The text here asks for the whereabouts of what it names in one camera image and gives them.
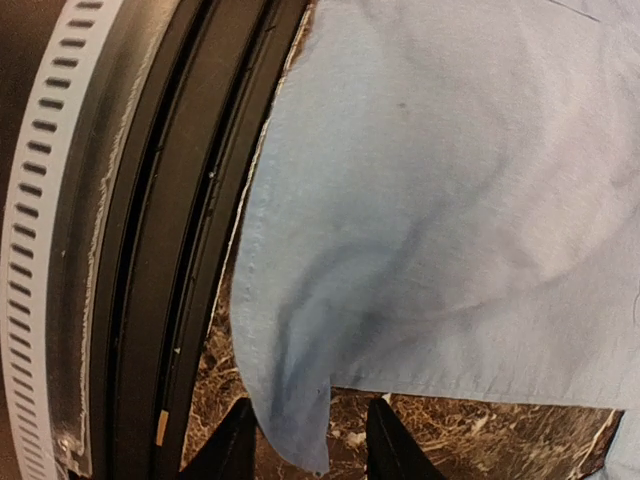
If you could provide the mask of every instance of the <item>marble floor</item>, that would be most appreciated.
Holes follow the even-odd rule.
[[[193,458],[234,402],[243,396],[231,345],[224,281],[200,360],[183,464]],[[365,420],[374,393],[335,389],[325,478],[365,477]],[[430,460],[452,480],[580,479],[602,467],[621,412],[391,395],[389,403]],[[259,435],[259,480],[315,478],[280,459]]]

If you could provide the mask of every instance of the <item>cloth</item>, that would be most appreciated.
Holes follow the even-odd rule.
[[[635,480],[640,478],[640,412],[627,412],[613,439],[605,466],[589,480]]]
[[[636,5],[318,3],[231,304],[285,459],[327,470],[331,385],[640,409]]]

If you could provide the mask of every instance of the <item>black rubber seal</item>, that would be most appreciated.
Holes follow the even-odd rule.
[[[185,0],[161,45],[100,258],[90,372],[96,479],[178,472],[240,194],[305,7]]]

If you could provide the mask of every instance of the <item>washing machine door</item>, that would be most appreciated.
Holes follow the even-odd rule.
[[[0,336],[23,478],[175,478],[251,165],[306,8],[5,11],[16,47],[1,54]]]

